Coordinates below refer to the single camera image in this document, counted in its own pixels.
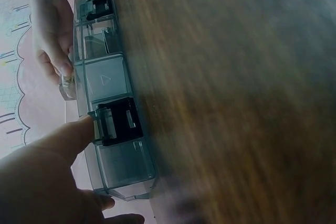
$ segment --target black clip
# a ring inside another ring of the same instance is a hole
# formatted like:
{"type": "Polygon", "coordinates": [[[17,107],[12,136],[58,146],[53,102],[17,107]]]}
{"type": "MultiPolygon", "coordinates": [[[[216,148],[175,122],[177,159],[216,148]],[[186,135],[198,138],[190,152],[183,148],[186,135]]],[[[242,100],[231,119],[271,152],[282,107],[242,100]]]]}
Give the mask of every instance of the black clip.
{"type": "Polygon", "coordinates": [[[94,113],[103,146],[120,144],[143,137],[133,98],[124,98],[98,105],[94,113]]]}
{"type": "Polygon", "coordinates": [[[87,21],[113,14],[112,0],[92,0],[91,2],[93,4],[93,11],[89,12],[86,16],[87,21]]]}

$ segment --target triangle symbol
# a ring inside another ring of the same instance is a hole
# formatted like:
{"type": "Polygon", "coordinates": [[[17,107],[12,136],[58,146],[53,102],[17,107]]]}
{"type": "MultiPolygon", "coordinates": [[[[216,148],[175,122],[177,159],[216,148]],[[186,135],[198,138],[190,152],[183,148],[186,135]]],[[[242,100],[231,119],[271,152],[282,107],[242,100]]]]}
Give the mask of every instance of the triangle symbol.
{"type": "Polygon", "coordinates": [[[111,78],[107,76],[100,76],[100,79],[101,79],[101,83],[103,84],[103,86],[106,86],[107,83],[111,81],[111,78]]]}

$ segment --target plastic case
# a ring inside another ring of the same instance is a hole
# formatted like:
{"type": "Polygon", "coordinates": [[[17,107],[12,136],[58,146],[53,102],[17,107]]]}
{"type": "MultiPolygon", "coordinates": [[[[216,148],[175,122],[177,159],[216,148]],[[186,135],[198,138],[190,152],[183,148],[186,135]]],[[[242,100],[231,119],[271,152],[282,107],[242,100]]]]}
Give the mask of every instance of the plastic case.
{"type": "Polygon", "coordinates": [[[138,114],[112,0],[75,0],[74,53],[79,115],[94,118],[85,150],[93,189],[123,200],[146,199],[155,168],[138,114]]]}

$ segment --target wood grain surface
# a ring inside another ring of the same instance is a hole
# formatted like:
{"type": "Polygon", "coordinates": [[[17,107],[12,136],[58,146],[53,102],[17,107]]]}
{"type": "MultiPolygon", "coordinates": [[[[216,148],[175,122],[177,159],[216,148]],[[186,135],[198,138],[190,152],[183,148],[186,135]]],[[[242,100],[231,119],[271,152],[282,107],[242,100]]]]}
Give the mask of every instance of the wood grain surface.
{"type": "Polygon", "coordinates": [[[336,0],[115,0],[162,223],[336,223],[336,0]]]}

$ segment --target hand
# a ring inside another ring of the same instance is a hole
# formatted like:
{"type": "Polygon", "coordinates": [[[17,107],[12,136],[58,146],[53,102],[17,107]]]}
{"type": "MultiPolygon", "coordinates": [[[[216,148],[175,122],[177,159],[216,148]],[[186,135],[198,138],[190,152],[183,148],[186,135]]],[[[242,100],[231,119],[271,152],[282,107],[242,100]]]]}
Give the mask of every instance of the hand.
{"type": "Polygon", "coordinates": [[[59,74],[70,76],[68,58],[73,44],[73,13],[67,0],[32,3],[34,54],[45,75],[55,84],[59,74]]]}
{"type": "Polygon", "coordinates": [[[76,187],[70,166],[92,139],[87,116],[0,160],[0,222],[143,224],[140,215],[104,219],[114,200],[76,187]]]}

